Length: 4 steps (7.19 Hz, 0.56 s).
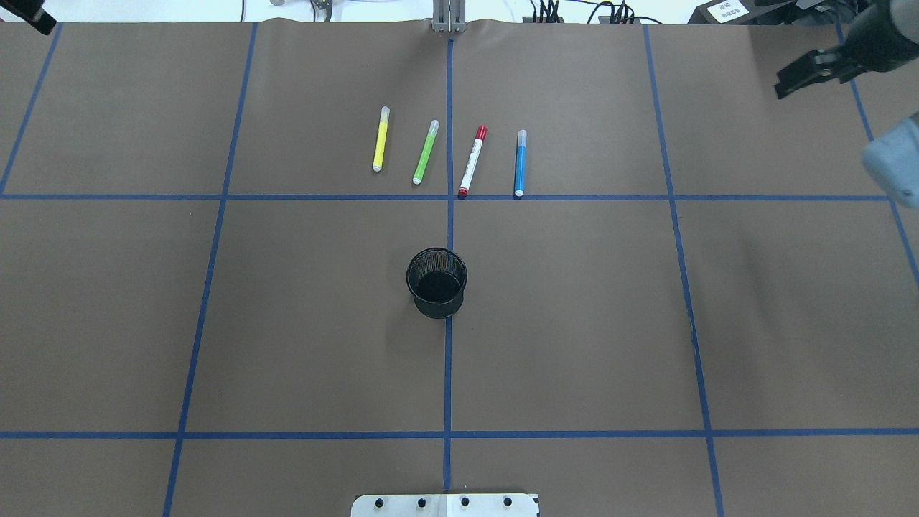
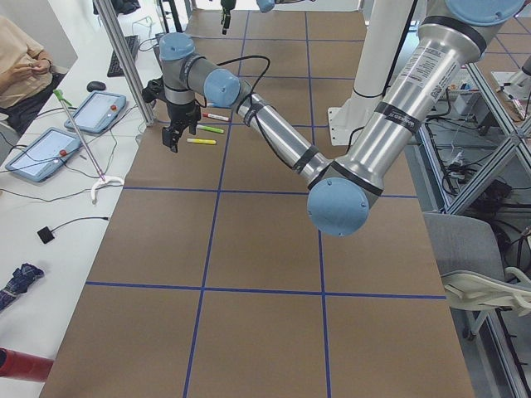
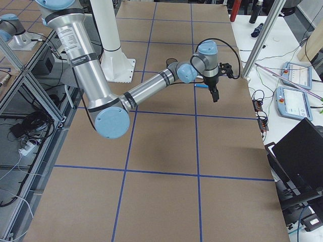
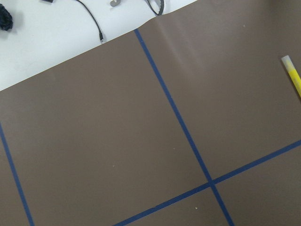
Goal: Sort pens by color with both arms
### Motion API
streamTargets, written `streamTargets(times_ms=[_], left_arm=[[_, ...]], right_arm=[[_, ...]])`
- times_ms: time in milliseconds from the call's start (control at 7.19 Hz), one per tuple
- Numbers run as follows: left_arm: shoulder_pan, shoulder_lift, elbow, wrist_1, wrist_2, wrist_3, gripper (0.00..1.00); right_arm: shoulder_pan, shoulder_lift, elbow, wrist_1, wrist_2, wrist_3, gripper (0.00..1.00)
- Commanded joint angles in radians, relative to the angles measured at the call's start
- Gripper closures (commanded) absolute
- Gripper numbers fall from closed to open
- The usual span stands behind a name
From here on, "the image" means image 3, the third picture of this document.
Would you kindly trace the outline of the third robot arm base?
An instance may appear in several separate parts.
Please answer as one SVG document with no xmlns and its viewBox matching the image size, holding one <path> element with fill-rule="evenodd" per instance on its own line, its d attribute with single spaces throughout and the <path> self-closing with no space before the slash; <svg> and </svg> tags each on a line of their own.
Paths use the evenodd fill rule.
<svg viewBox="0 0 323 242">
<path fill-rule="evenodd" d="M 11 50 L 31 51 L 37 42 L 15 14 L 1 15 L 1 38 Z"/>
</svg>

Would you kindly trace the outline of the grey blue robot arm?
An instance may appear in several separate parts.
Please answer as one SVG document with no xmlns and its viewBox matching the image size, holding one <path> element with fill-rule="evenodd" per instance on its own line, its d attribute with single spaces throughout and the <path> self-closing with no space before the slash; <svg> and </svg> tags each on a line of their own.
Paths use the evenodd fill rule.
<svg viewBox="0 0 323 242">
<path fill-rule="evenodd" d="M 214 101 L 217 90 L 219 63 L 214 41 L 202 41 L 188 62 L 172 62 L 166 69 L 122 95 L 114 94 L 109 81 L 131 80 L 135 60 L 121 50 L 114 7 L 111 1 L 92 1 L 104 53 L 98 57 L 84 26 L 85 14 L 79 1 L 38 1 L 43 22 L 54 29 L 70 60 L 77 87 L 88 98 L 88 113 L 94 129 L 103 137 L 116 139 L 130 125 L 128 112 L 150 96 L 173 83 L 190 83 L 202 76 Z"/>
</svg>

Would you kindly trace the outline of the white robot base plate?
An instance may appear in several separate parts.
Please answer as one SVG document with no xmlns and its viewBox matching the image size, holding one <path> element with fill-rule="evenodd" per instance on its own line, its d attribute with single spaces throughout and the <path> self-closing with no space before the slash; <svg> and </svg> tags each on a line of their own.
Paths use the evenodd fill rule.
<svg viewBox="0 0 323 242">
<path fill-rule="evenodd" d="M 121 50 L 104 51 L 101 68 L 108 82 L 131 83 L 136 59 L 127 58 Z"/>
</svg>

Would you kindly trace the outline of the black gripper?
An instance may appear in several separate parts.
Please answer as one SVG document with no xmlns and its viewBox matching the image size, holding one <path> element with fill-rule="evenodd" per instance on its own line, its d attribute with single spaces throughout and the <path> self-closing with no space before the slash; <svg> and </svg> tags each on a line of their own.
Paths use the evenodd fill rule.
<svg viewBox="0 0 323 242">
<path fill-rule="evenodd" d="M 208 86 L 208 89 L 212 95 L 213 102 L 218 102 L 219 100 L 219 91 L 217 89 L 217 83 L 219 82 L 218 76 L 207 77 L 204 76 L 204 83 Z"/>
</svg>

